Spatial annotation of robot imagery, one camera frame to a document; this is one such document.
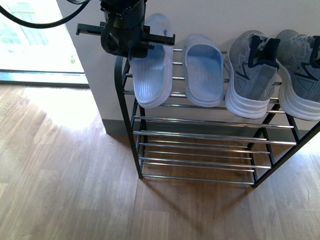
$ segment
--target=black metal frame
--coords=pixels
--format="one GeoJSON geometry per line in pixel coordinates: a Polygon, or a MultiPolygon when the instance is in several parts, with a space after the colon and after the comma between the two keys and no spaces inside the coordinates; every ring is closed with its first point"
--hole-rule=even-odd
{"type": "MultiPolygon", "coordinates": [[[[175,52],[181,52],[180,49],[175,49],[175,52]]],[[[132,77],[132,75],[129,73],[130,65],[128,60],[126,60],[124,68],[123,68],[123,57],[118,56],[115,61],[115,67],[114,67],[114,82],[115,82],[115,88],[121,108],[121,112],[123,115],[123,120],[125,124],[125,128],[127,131],[127,135],[130,142],[130,147],[133,154],[133,159],[135,162],[136,170],[138,173],[138,177],[142,179],[143,177],[155,177],[155,178],[166,178],[166,179],[182,179],[182,180],[197,180],[197,181],[210,181],[210,182],[218,182],[218,183],[234,183],[234,184],[248,184],[252,187],[256,188],[259,186],[265,179],[267,179],[275,170],[277,170],[282,164],[284,164],[292,155],[294,155],[299,149],[301,149],[309,140],[311,140],[318,132],[320,132],[320,122],[318,122],[306,135],[301,137],[301,134],[299,132],[299,129],[297,127],[297,124],[294,120],[294,118],[288,114],[286,114],[286,118],[288,120],[289,125],[288,126],[275,126],[271,125],[270,122],[276,115],[276,113],[282,113],[283,111],[279,111],[280,104],[279,100],[277,98],[272,98],[270,100],[270,103],[273,104],[271,110],[267,111],[267,115],[264,119],[264,121],[261,124],[240,124],[240,123],[230,123],[230,122],[216,122],[216,121],[194,121],[194,123],[202,123],[202,124],[215,124],[215,125],[228,125],[231,126],[239,126],[239,127],[249,127],[252,128],[256,126],[257,130],[253,137],[243,138],[243,137],[236,137],[236,136],[222,136],[222,135],[202,135],[202,134],[186,134],[183,133],[176,133],[176,132],[157,132],[157,131],[148,131],[147,130],[147,121],[149,119],[153,119],[154,122],[165,122],[165,123],[186,123],[188,122],[186,119],[176,119],[176,118],[148,118],[146,117],[145,109],[141,106],[139,106],[137,100],[135,99],[133,102],[133,109],[131,117],[128,113],[127,108],[127,102],[125,95],[133,95],[133,91],[127,91],[125,90],[125,85],[127,82],[127,78],[132,77]],[[137,110],[139,107],[140,116],[136,116],[137,110]],[[134,131],[134,123],[135,119],[140,119],[139,124],[139,131],[134,131]],[[283,128],[290,128],[292,131],[292,135],[295,139],[295,142],[286,142],[286,141],[274,141],[270,140],[269,134],[268,134],[268,128],[277,128],[277,127],[283,127],[283,128]],[[209,149],[209,150],[218,150],[218,151],[229,151],[229,152],[240,152],[240,153],[247,153],[249,157],[247,159],[250,159],[250,165],[241,165],[241,164],[226,164],[226,163],[219,163],[219,162],[199,162],[199,161],[188,161],[188,165],[180,164],[181,162],[186,162],[183,160],[176,160],[176,159],[162,159],[162,158],[148,158],[145,157],[146,147],[153,145],[158,147],[172,147],[172,148],[186,148],[181,145],[168,145],[168,144],[154,144],[148,142],[148,136],[169,136],[169,137],[182,137],[182,138],[195,138],[195,139],[222,139],[222,140],[230,140],[230,141],[240,141],[240,142],[247,142],[247,146],[244,146],[239,150],[239,148],[234,150],[228,150],[226,148],[214,148],[216,145],[212,145],[214,147],[202,147],[200,146],[194,146],[194,149],[209,149]],[[253,146],[255,143],[263,143],[266,146],[267,151],[254,151],[253,146]],[[285,153],[278,161],[276,161],[274,152],[272,149],[273,144],[284,144],[284,145],[290,145],[292,146],[287,153],[285,153]],[[270,161],[270,166],[258,166],[256,165],[254,154],[268,154],[268,158],[270,161]],[[231,171],[243,171],[243,172],[252,172],[253,180],[254,182],[247,182],[247,181],[232,181],[232,180],[221,180],[221,179],[203,179],[203,178],[192,178],[192,177],[180,177],[180,176],[161,176],[161,175],[152,175],[152,174],[146,174],[143,173],[143,166],[144,164],[154,165],[154,166],[172,166],[172,167],[193,167],[193,168],[205,168],[205,169],[221,169],[221,170],[231,170],[231,171]],[[265,168],[267,169],[260,177],[258,176],[257,169],[258,168],[265,168]]],[[[174,62],[173,65],[182,65],[181,62],[174,62]]],[[[174,80],[183,80],[183,77],[174,77],[174,80]]],[[[171,97],[186,97],[183,92],[172,92],[171,97]]],[[[171,107],[177,107],[174,104],[167,104],[164,103],[162,106],[171,106],[171,107]]],[[[179,107],[182,108],[202,108],[195,105],[179,105],[179,107]]],[[[221,107],[213,107],[211,109],[221,109],[221,107]]],[[[197,156],[209,156],[209,157],[216,157],[215,155],[205,155],[200,154],[197,156]]]]}

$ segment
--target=knit sneaker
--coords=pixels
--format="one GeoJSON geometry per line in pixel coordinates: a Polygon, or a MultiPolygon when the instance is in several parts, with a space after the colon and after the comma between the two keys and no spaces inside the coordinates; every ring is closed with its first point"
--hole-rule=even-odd
{"type": "Polygon", "coordinates": [[[230,79],[225,105],[231,113],[249,119],[266,114],[279,69],[279,42],[256,30],[247,31],[234,41],[224,60],[230,79]]]}
{"type": "Polygon", "coordinates": [[[281,108],[299,119],[320,120],[320,36],[284,30],[277,38],[281,108]]]}

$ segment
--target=sunlight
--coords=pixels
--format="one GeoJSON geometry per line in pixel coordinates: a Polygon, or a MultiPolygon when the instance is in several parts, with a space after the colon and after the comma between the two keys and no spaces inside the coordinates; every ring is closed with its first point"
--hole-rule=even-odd
{"type": "MultiPolygon", "coordinates": [[[[56,0],[0,0],[8,12],[34,23],[62,18],[56,0]]],[[[0,69],[83,73],[65,25],[49,29],[20,26],[0,14],[0,69]]]]}

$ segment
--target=slide sandal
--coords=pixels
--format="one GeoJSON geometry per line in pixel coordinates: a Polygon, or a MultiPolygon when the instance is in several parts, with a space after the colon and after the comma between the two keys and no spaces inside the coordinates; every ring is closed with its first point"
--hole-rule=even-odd
{"type": "MultiPolygon", "coordinates": [[[[166,16],[155,13],[144,23],[150,33],[172,37],[173,31],[166,16]]],[[[141,107],[150,109],[162,104],[172,89],[173,46],[154,44],[146,58],[128,58],[132,69],[133,89],[141,107]]]]}
{"type": "Polygon", "coordinates": [[[195,105],[214,107],[224,99],[224,58],[207,36],[190,35],[183,48],[185,94],[195,105]]]}

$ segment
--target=shoe rack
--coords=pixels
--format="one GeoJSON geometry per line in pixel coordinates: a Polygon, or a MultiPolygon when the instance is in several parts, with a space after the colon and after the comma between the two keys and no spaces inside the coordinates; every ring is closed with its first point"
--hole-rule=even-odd
{"type": "MultiPolygon", "coordinates": [[[[181,55],[181,49],[174,49],[174,55],[181,55]]],[[[181,68],[182,62],[173,62],[173,68],[181,68]]],[[[183,81],[184,77],[173,77],[172,81],[183,81]]],[[[209,119],[187,119],[170,115],[174,111],[167,111],[168,116],[148,116],[146,110],[139,106],[136,100],[127,101],[127,95],[134,95],[134,91],[127,89],[127,83],[132,81],[128,60],[118,56],[115,61],[114,82],[125,123],[133,160],[138,177],[161,178],[191,181],[209,181],[218,183],[241,184],[252,187],[259,186],[292,155],[302,148],[320,131],[318,122],[305,135],[301,135],[295,119],[281,111],[279,99],[272,97],[268,111],[259,123],[243,123],[233,118],[228,121],[209,119]],[[132,112],[128,112],[127,104],[133,105],[132,112]],[[287,124],[271,124],[276,115],[283,115],[287,124]],[[174,130],[167,130],[164,126],[174,124],[174,130]],[[192,132],[186,130],[192,126],[192,132]],[[220,134],[210,129],[229,129],[228,134],[220,134]],[[289,131],[292,141],[280,139],[282,130],[289,131]],[[279,132],[271,138],[270,132],[279,132]],[[286,146],[287,151],[281,157],[275,158],[277,145],[286,146]]],[[[222,106],[200,107],[193,104],[172,103],[176,99],[186,98],[183,91],[172,92],[172,101],[165,101],[157,108],[179,109],[181,111],[226,111],[222,106]]]]}

